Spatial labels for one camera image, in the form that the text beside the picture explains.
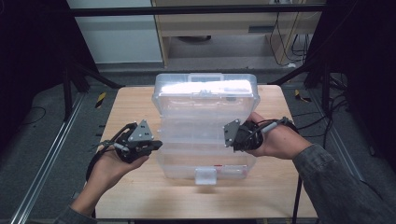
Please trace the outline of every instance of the wooden table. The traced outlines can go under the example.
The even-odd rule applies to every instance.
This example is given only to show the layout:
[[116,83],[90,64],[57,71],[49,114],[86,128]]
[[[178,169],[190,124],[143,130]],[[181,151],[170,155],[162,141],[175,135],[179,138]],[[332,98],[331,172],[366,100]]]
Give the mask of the wooden table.
[[[153,87],[119,90],[102,140],[110,139],[126,123],[148,121],[154,135],[160,115],[151,102]],[[282,90],[259,86],[256,111],[267,119],[291,119]],[[194,180],[169,179],[156,160],[156,151],[142,167],[126,175],[96,206],[98,218],[259,218],[291,217],[298,174],[292,161],[261,157],[246,179],[218,180],[216,186],[196,186]],[[303,190],[298,217],[317,214]]]

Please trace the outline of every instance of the clear plastic storage box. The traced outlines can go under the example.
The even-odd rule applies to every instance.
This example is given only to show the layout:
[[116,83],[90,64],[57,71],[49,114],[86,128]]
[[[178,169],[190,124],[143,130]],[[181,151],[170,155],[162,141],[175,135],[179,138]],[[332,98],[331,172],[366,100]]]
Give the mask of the clear plastic storage box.
[[225,147],[223,126],[243,123],[260,102],[255,76],[159,74],[152,102],[161,114],[157,158],[165,176],[206,185],[247,176],[255,158]]

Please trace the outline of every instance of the white cabinet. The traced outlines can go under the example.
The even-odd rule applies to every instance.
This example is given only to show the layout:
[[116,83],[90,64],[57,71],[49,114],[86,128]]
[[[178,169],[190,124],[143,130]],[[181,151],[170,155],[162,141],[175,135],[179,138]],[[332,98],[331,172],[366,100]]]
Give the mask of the white cabinet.
[[[71,8],[151,7],[150,0],[67,0]],[[154,17],[76,17],[98,68],[163,63]]]

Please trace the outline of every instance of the tripod leg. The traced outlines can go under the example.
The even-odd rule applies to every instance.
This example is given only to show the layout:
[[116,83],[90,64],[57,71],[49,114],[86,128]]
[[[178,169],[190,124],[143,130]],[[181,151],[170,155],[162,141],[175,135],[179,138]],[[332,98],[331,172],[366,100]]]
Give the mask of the tripod leg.
[[273,82],[269,82],[269,83],[267,83],[267,84],[268,84],[268,85],[277,85],[277,86],[280,86],[280,85],[282,85],[283,83],[285,83],[285,82],[291,80],[292,78],[297,77],[297,76],[300,75],[301,73],[303,73],[303,72],[308,72],[308,71],[314,66],[314,64],[315,64],[316,62],[317,62],[317,61],[314,60],[314,59],[309,60],[309,61],[305,62],[303,65],[301,65],[300,67],[294,69],[293,71],[291,71],[291,72],[288,73],[287,75],[283,76],[282,78],[280,78],[280,79],[278,79],[278,80],[276,80],[276,81],[273,81]]
[[99,74],[97,74],[97,73],[91,71],[90,69],[88,69],[88,68],[82,66],[82,65],[79,64],[79,63],[75,63],[75,67],[76,67],[76,69],[77,69],[78,71],[80,71],[80,72],[82,72],[83,74],[86,74],[86,75],[88,75],[88,76],[90,76],[90,77],[95,78],[96,80],[98,80],[98,81],[100,81],[100,82],[106,84],[106,85],[107,85],[108,87],[110,87],[110,88],[119,89],[119,88],[124,87],[123,85],[117,84],[117,83],[115,83],[115,82],[112,82],[112,81],[106,79],[105,77],[102,77],[101,75],[99,75]]
[[330,66],[323,64],[323,80],[322,80],[322,108],[326,115],[330,114],[329,99],[330,99]]
[[72,90],[67,68],[62,72],[64,80],[64,121],[67,121],[72,113]]

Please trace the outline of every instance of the wrist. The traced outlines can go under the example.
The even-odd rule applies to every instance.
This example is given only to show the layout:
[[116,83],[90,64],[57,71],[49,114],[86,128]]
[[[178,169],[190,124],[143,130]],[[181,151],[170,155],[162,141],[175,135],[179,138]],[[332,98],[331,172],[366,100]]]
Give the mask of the wrist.
[[82,192],[70,205],[73,210],[87,217],[92,215],[95,206],[104,194],[93,187],[94,186],[91,187],[91,185],[87,183]]

